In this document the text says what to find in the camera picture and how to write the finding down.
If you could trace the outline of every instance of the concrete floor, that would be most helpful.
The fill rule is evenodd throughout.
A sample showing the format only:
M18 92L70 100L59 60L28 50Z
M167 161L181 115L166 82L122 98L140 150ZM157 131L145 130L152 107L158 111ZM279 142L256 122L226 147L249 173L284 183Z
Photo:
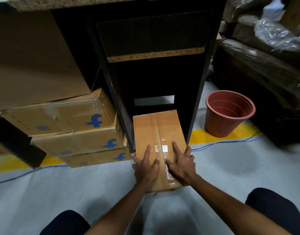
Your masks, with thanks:
M206 83L194 129L203 125L205 97L213 90L215 86ZM300 145L294 148L300 152ZM265 187L300 210L300 153L280 150L263 136L254 142L217 144L193 155L197 173L238 200L244 202L251 190ZM0 181L27 171L0 173ZM39 234L55 216L70 209L93 223L133 187L133 174L132 161L122 161L48 168L0 184L0 234ZM142 230L143 234L233 234L191 187L147 194L127 234Z

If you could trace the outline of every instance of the plastic bucket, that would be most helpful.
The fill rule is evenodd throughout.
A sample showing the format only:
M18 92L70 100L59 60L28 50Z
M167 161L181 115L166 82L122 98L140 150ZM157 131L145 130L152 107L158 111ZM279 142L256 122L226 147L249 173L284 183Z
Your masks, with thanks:
M229 135L242 121L252 117L256 110L249 98L230 90L214 91L205 101L205 130L218 138Z

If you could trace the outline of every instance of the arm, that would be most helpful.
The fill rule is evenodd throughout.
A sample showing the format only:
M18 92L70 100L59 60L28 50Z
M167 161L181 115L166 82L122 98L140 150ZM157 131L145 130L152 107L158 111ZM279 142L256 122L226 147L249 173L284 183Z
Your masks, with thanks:
M168 168L177 177L186 181L211 206L218 216L236 235L290 235L282 227L263 214L226 194L196 174L196 164L191 148L182 154L175 142L177 163L166 160Z
M156 179L159 172L159 160L156 159L151 166L149 162L151 146L148 145L145 156L141 161L133 156L136 164L135 170L136 185L125 195L113 208L106 213L85 235L119 235L124 234L134 213L142 200L144 194Z

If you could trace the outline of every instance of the person's leg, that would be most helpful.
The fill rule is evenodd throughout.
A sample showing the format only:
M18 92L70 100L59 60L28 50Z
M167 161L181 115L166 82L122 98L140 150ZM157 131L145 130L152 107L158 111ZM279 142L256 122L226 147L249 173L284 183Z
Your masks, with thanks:
M40 235L84 235L89 229L89 223L79 213L66 210L55 217Z
M299 210L294 203L276 192L256 188L248 195L245 204L264 214L293 235L300 235Z

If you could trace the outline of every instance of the printed symbol on box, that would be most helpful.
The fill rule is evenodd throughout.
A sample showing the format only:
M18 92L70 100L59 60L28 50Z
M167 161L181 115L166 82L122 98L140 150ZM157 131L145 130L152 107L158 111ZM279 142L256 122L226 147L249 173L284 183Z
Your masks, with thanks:
M115 138L113 138L113 139L110 139L110 140L108 141L108 144L107 144L107 145L104 145L104 146L102 146L102 148L108 148L108 149L112 149L112 148L116 147L116 144L115 144L115 143L113 143L113 142L115 142L115 141L116 141L116 139L115 139Z
M121 153L120 155L118 155L117 158L113 158L113 160L123 161L123 159L126 158L126 157L124 157L124 155L126 155L126 153Z
M71 151L64 151L64 152L60 152L61 155L68 155L68 154L72 154Z
M38 130L50 130L49 127L46 126L46 125L36 126L36 129L38 129Z
M168 153L168 146L167 145L162 145L162 150L164 153Z
M102 124L102 121L99 121L98 119L102 117L100 114L95 114L91 117L91 122L85 122L85 125L93 125L93 128L99 128L100 124Z

